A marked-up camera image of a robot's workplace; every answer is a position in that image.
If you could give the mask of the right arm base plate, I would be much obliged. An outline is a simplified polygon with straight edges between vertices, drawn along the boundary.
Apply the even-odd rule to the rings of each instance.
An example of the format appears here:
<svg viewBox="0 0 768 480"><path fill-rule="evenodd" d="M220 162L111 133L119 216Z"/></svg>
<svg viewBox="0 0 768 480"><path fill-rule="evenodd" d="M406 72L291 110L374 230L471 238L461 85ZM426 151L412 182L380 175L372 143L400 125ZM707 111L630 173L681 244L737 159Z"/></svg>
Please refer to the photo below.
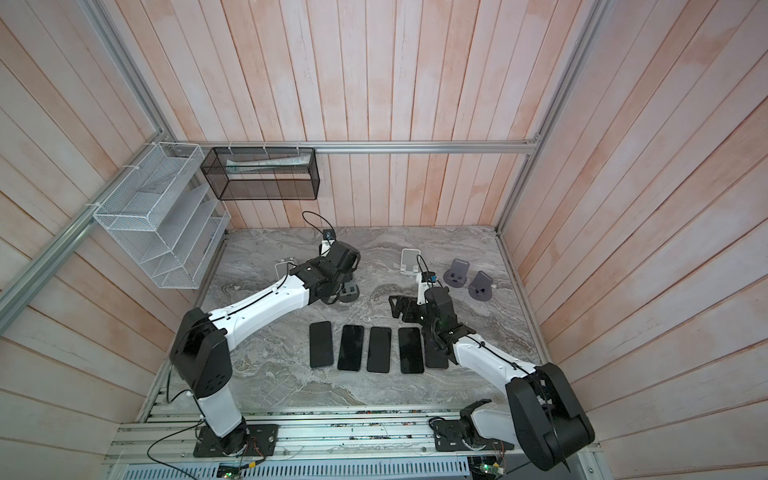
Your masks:
<svg viewBox="0 0 768 480"><path fill-rule="evenodd" d="M433 417L428 420L433 431L435 448L438 452L479 451L479 450L514 450L515 445L497 439L486 439L468 426L462 419L448 420Z"/></svg>

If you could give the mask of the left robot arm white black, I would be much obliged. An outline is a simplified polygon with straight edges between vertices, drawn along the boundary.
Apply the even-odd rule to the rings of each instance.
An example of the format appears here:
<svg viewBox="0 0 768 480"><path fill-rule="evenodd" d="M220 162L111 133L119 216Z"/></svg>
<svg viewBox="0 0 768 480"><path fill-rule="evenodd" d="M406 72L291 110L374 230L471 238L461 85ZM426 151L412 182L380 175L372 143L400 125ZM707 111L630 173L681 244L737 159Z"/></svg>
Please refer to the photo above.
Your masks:
<svg viewBox="0 0 768 480"><path fill-rule="evenodd" d="M271 322L318 300L330 304L353 280L358 249L325 241L320 254L290 267L274 284L229 306L205 312L196 307L182 319L170 361L186 382L208 430L226 456L243 453L248 426L230 389L231 352Z"/></svg>

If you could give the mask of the grey phone stand front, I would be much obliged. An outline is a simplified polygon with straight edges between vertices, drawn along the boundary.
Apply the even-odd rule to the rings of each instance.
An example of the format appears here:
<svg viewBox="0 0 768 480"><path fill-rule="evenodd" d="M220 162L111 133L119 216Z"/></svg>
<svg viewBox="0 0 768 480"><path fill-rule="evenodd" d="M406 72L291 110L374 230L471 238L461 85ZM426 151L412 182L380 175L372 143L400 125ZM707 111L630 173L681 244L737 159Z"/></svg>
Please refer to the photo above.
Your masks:
<svg viewBox="0 0 768 480"><path fill-rule="evenodd" d="M470 263L455 258L443 275L443 281L452 288L462 288L467 282Z"/></svg>

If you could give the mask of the black phone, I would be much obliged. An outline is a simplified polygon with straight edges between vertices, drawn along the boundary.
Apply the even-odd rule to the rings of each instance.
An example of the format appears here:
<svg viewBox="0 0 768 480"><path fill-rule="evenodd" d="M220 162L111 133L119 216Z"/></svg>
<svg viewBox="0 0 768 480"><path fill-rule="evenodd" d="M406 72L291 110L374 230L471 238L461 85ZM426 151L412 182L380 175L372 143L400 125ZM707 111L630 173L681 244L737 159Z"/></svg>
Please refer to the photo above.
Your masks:
<svg viewBox="0 0 768 480"><path fill-rule="evenodd" d="M365 327L345 325L342 329L337 369L359 371L362 363Z"/></svg>
<svg viewBox="0 0 768 480"><path fill-rule="evenodd" d="M315 322L309 326L309 349L311 369L334 363L333 328L330 321Z"/></svg>
<svg viewBox="0 0 768 480"><path fill-rule="evenodd" d="M424 358L421 330L416 327L398 329L400 370L402 374L423 374Z"/></svg>
<svg viewBox="0 0 768 480"><path fill-rule="evenodd" d="M389 327L370 329L366 369L372 373L390 372L392 330Z"/></svg>
<svg viewBox="0 0 768 480"><path fill-rule="evenodd" d="M430 369L449 367L447 344L439 338L424 337L425 366Z"/></svg>

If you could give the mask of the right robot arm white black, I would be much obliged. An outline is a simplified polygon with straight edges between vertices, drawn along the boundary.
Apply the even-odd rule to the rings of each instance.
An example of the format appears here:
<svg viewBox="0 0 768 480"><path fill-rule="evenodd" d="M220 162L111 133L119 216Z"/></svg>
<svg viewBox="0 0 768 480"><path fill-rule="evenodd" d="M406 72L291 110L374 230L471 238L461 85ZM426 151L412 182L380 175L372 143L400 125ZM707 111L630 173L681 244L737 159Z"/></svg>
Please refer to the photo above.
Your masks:
<svg viewBox="0 0 768 480"><path fill-rule="evenodd" d="M471 403L457 420L430 419L437 439L469 449L519 447L542 471L566 464L595 441L595 430L563 371L551 362L522 361L459 322L448 288L430 287L416 297L392 295L389 304L394 318L419 325L427 351L423 364L467 368L504 394L501 403Z"/></svg>

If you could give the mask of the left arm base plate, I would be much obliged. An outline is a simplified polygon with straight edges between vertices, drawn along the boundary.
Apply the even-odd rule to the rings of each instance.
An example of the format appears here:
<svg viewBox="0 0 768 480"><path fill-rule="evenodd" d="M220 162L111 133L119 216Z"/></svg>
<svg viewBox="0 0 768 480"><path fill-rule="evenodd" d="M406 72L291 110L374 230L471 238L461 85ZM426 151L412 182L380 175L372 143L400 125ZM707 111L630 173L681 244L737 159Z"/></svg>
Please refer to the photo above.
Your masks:
<svg viewBox="0 0 768 480"><path fill-rule="evenodd" d="M278 430L277 424L248 423L239 425L224 437L218 437L204 425L197 435L193 457L269 457L274 454Z"/></svg>

